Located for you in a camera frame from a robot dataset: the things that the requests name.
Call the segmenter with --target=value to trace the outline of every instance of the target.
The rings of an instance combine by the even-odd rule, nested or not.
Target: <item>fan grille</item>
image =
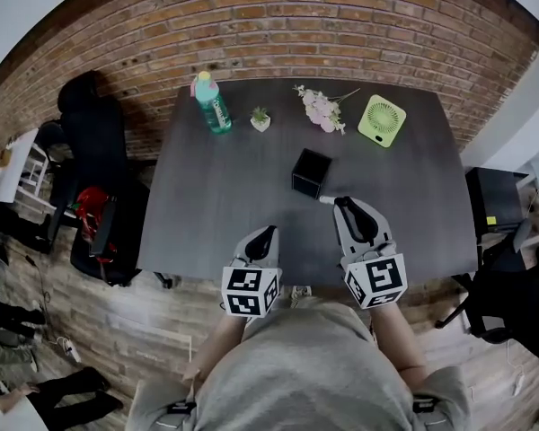
[[[393,133],[399,127],[399,115],[389,104],[378,102],[367,110],[369,124],[380,134]]]

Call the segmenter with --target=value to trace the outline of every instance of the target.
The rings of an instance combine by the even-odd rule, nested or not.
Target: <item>brick wall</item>
[[[207,69],[435,91],[463,147],[538,49],[539,23],[512,0],[67,0],[0,65],[0,144],[57,117],[59,88],[98,69],[128,151],[155,158],[177,89]]]

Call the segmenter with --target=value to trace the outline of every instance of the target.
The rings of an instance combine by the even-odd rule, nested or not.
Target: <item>black pants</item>
[[[20,306],[11,306],[0,302],[0,329],[6,329],[32,339],[35,330],[32,327],[24,326],[23,322],[45,324],[46,320],[39,310],[29,312]]]
[[[22,219],[10,207],[0,203],[0,233],[11,236],[37,252],[49,253],[48,232],[41,224]]]
[[[28,399],[50,431],[62,431],[100,419],[121,406],[121,403],[102,393],[92,400],[65,407],[56,407],[64,396],[95,392],[103,388],[103,377],[93,368],[85,369],[59,380],[38,384],[40,392]]]

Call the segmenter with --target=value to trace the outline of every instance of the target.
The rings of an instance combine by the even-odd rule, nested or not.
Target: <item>white cube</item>
[[[279,268],[224,267],[222,297],[225,312],[233,316],[263,318],[279,294]]]
[[[395,302],[407,290],[403,254],[352,263],[344,280],[363,309]]]

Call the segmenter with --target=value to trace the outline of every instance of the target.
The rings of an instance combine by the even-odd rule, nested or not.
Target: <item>bottle label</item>
[[[222,111],[222,107],[219,105],[219,99],[214,99],[214,110],[216,111],[217,116],[217,122],[219,123],[219,126],[221,128],[227,127],[227,121],[224,117],[224,112]]]

